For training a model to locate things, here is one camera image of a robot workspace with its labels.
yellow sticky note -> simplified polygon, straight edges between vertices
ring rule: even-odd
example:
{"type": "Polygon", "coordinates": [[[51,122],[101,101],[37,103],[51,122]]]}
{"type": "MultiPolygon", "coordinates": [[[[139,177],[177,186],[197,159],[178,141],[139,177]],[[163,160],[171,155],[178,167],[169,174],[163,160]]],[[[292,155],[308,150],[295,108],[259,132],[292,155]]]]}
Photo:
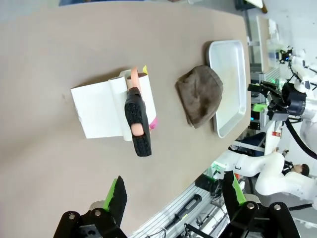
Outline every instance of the yellow sticky note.
{"type": "Polygon", "coordinates": [[[148,74],[148,68],[146,65],[143,67],[142,72],[148,74]]]}

brown cloth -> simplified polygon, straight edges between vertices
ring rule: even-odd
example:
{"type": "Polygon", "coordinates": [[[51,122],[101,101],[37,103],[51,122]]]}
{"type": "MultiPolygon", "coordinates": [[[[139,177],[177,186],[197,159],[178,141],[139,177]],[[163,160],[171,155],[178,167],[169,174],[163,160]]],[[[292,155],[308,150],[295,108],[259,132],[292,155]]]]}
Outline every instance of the brown cloth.
{"type": "Polygon", "coordinates": [[[176,85],[190,125],[199,128],[214,116],[223,92],[222,82],[215,71],[205,65],[197,66],[176,85]]]}

open book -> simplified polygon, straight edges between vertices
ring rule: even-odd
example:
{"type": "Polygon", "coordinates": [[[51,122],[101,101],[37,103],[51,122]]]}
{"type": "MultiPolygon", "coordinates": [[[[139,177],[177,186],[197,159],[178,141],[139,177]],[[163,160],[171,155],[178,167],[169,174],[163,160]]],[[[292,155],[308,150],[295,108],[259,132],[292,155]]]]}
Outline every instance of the open book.
{"type": "MultiPolygon", "coordinates": [[[[125,118],[127,99],[126,78],[130,70],[107,82],[71,89],[79,120],[86,138],[123,136],[132,141],[129,124],[125,118]]],[[[142,99],[145,102],[148,121],[156,119],[156,111],[148,75],[139,78],[142,99]]]]}

brown table surface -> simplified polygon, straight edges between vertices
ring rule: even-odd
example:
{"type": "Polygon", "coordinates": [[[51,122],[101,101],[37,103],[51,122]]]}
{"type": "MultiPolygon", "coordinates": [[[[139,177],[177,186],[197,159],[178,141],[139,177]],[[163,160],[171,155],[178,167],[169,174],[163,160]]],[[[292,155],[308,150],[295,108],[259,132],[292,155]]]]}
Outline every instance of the brown table surface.
{"type": "Polygon", "coordinates": [[[0,236],[52,237],[62,214],[85,213],[121,175],[127,234],[179,195],[247,127],[224,139],[187,124],[175,82],[204,64],[211,41],[238,39],[242,17],[157,2],[103,2],[41,11],[0,24],[0,236]],[[153,155],[122,137],[86,139],[70,89],[148,66],[158,126],[153,155]]]}

white tray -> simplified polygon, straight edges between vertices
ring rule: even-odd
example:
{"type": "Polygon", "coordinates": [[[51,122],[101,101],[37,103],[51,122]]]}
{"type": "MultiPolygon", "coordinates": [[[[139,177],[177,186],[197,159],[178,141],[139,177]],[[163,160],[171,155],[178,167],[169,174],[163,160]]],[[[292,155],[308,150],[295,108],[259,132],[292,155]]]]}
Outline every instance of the white tray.
{"type": "Polygon", "coordinates": [[[212,42],[207,62],[220,77],[223,93],[213,125],[224,138],[243,118],[247,108],[246,72],[243,46],[238,40],[212,42]]]}

